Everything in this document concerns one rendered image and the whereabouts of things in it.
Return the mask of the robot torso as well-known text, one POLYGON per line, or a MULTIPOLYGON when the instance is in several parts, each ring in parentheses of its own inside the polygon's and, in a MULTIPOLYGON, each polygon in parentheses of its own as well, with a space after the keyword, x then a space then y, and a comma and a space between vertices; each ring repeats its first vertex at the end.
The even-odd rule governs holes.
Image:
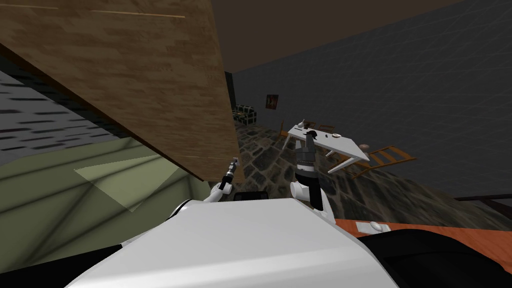
POLYGON ((65 288, 399 288, 376 256, 294 198, 191 205, 65 288))

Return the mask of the orange wooden table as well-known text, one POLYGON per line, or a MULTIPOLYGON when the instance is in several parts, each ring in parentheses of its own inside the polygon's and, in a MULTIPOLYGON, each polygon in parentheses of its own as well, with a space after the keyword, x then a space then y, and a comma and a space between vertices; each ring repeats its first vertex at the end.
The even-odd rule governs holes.
POLYGON ((425 230, 445 235, 487 256, 512 273, 512 231, 383 222, 392 231, 425 230))

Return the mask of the dark sofa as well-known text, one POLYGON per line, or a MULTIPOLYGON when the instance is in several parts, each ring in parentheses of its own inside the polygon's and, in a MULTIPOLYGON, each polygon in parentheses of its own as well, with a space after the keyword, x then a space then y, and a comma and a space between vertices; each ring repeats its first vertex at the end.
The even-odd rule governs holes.
POLYGON ((237 104, 232 110, 233 119, 244 125, 251 125, 257 122, 257 112, 252 106, 237 104))

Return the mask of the white dining table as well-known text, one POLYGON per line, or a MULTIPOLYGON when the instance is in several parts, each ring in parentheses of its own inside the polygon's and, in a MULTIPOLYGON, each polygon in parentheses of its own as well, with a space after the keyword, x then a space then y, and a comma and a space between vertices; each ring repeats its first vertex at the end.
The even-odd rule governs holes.
POLYGON ((369 161, 369 158, 365 155, 365 153, 359 148, 358 145, 355 144, 355 142, 349 138, 345 137, 334 137, 332 134, 329 134, 327 132, 323 132, 316 129, 305 129, 304 128, 304 121, 300 122, 299 124, 296 124, 287 132, 287 138, 284 142, 284 145, 282 149, 284 150, 287 143, 290 141, 291 138, 296 138, 299 140, 306 140, 306 132, 314 131, 316 132, 317 136, 314 139, 314 143, 322 148, 330 150, 330 152, 326 155, 331 156, 333 153, 339 153, 346 157, 348 157, 347 160, 344 162, 341 162, 340 164, 336 165, 334 168, 331 168, 328 170, 329 174, 332 174, 344 167, 347 167, 349 165, 352 165, 358 161, 364 160, 369 161))

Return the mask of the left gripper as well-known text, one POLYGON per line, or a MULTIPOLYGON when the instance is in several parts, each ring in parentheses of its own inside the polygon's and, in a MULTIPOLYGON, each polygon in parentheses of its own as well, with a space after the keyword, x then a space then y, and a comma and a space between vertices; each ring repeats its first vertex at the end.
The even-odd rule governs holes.
POLYGON ((235 175, 235 171, 236 171, 237 167, 239 167, 239 166, 240 166, 239 159, 237 157, 234 157, 232 159, 232 162, 230 163, 230 165, 228 167, 228 171, 226 173, 226 176, 230 177, 231 179, 233 179, 234 175, 235 175))

